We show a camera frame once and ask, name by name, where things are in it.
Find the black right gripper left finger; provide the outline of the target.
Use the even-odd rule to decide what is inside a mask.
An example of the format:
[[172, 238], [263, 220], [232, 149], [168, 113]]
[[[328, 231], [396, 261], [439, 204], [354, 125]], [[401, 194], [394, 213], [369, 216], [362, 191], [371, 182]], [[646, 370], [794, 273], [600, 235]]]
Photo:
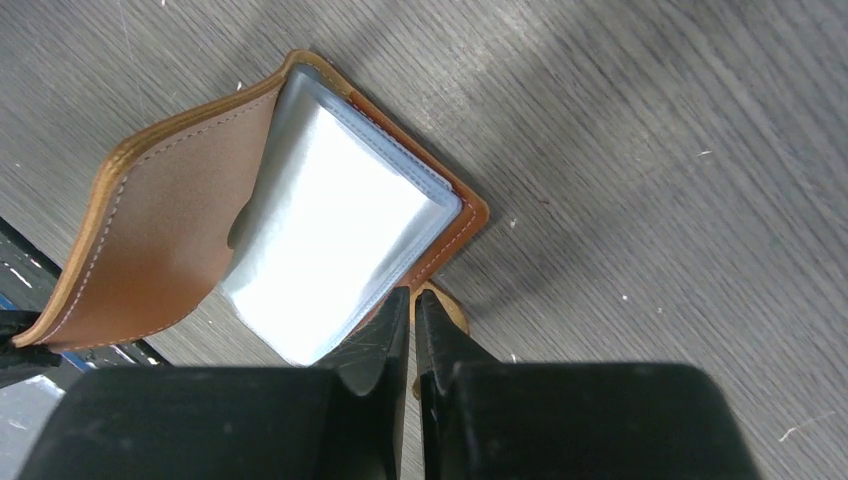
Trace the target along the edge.
[[48, 418], [23, 479], [395, 479], [410, 291], [305, 367], [114, 367]]

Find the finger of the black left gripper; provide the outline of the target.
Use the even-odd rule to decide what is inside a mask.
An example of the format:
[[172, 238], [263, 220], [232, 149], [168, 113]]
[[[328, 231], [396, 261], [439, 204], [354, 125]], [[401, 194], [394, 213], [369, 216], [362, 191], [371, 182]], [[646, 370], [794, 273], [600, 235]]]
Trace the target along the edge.
[[40, 316], [25, 310], [1, 311], [1, 388], [28, 380], [61, 365], [62, 357], [41, 345], [16, 347], [12, 338]]

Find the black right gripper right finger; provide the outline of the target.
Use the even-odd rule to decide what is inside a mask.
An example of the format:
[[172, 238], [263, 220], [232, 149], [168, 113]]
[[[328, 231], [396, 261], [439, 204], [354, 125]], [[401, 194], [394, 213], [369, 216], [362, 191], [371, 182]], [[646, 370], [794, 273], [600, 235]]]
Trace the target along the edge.
[[429, 479], [757, 479], [722, 390], [682, 363], [511, 363], [416, 300]]

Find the orange leather card holder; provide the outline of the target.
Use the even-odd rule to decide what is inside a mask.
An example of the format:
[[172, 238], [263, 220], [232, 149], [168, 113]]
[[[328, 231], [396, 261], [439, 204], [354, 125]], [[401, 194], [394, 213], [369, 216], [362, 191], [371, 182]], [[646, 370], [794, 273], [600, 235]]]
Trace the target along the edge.
[[330, 62], [294, 50], [106, 157], [56, 286], [12, 342], [60, 356], [134, 342], [219, 290], [283, 360], [309, 366], [391, 289], [430, 288], [489, 217]]

